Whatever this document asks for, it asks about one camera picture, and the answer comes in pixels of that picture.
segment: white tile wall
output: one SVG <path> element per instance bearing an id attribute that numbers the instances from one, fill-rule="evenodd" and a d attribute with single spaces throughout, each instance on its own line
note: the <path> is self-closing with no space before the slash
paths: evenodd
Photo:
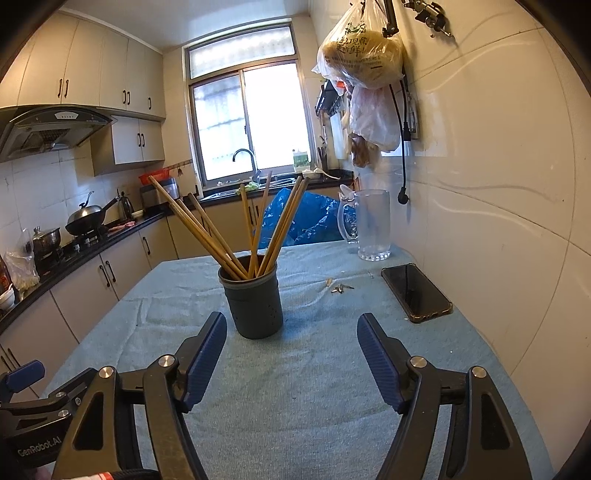
<path id="1" fill-rule="evenodd" d="M 141 208 L 138 176 L 144 169 L 95 177 L 90 143 L 78 148 L 32 155 L 0 163 L 0 254 L 16 243 L 21 229 L 31 231 L 61 227 L 62 244 L 72 239 L 66 232 L 68 217 L 94 191 L 90 205 L 104 206 L 125 191 L 134 208 Z M 117 219 L 117 207 L 108 210 L 105 222 Z"/>
<path id="2" fill-rule="evenodd" d="M 349 2 L 310 6 L 321 43 Z M 494 348 L 558 470 L 591 416 L 591 98 L 514 0 L 447 0 L 455 43 L 394 6 L 421 140 L 392 239 Z M 360 170 L 361 185 L 395 199 L 400 162 Z"/>

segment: bottle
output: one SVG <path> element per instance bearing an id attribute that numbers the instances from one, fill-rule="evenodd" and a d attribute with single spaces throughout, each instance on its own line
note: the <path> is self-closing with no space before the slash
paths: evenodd
<path id="1" fill-rule="evenodd" d="M 12 280 L 8 272 L 8 267 L 0 255 L 0 295 L 6 292 L 10 288 L 10 285 L 12 285 Z"/>

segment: plastic pitcher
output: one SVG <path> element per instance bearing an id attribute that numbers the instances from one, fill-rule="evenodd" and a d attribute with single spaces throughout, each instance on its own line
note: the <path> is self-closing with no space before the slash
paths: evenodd
<path id="1" fill-rule="evenodd" d="M 363 260 L 377 262 L 390 256 L 390 194 L 386 190 L 341 190 L 337 224 L 341 236 L 349 244 L 357 244 L 357 254 Z M 345 206 L 355 208 L 357 234 L 349 235 L 345 229 Z"/>

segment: pot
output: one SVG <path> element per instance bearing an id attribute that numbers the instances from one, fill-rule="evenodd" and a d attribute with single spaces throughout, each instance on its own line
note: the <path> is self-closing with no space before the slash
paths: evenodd
<path id="1" fill-rule="evenodd" d="M 35 227 L 33 232 L 33 253 L 35 253 L 36 257 L 45 257 L 60 246 L 61 233 L 59 228 L 51 232 L 41 233 L 41 227 Z"/>
<path id="2" fill-rule="evenodd" d="M 88 194 L 88 198 L 86 199 L 86 203 L 81 203 L 80 210 L 72 213 L 68 218 L 66 230 L 69 234 L 80 236 L 96 230 L 105 221 L 107 210 L 119 201 L 119 197 L 115 197 L 103 208 L 99 207 L 98 205 L 88 206 L 90 195 L 93 193 L 94 192 L 90 192 Z"/>

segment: white bag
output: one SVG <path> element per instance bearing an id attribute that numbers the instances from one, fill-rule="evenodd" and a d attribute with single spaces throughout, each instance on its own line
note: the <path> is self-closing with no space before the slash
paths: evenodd
<path id="1" fill-rule="evenodd" d="M 356 87 L 351 99 L 351 131 L 383 152 L 400 146 L 398 116 L 389 87 L 369 90 Z"/>
<path id="2" fill-rule="evenodd" d="M 324 40 L 314 72 L 354 87 L 376 89 L 402 78 L 400 34 L 384 38 L 387 19 L 377 0 L 355 4 Z"/>

